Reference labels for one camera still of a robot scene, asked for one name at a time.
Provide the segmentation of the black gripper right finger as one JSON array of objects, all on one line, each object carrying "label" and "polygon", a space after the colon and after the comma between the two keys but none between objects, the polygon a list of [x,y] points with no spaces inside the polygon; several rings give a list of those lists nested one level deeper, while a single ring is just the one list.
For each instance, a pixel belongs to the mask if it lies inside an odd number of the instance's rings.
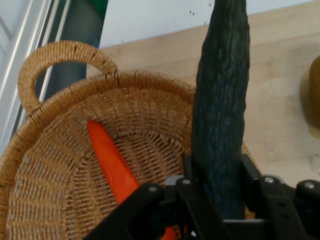
[{"label": "black gripper right finger", "polygon": [[291,187],[279,176],[261,174],[251,158],[243,154],[241,187],[246,206],[271,225],[273,239],[320,238],[319,181],[306,179]]}]

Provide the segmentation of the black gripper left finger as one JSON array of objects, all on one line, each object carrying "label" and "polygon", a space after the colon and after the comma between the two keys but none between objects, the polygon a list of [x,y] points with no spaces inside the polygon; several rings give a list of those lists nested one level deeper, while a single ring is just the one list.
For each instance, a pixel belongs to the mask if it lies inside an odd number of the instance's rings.
[{"label": "black gripper left finger", "polygon": [[195,164],[183,157],[185,174],[167,178],[164,187],[145,183],[113,210],[86,240],[159,240],[167,227],[179,226],[189,240],[231,240],[232,235],[196,181]]}]

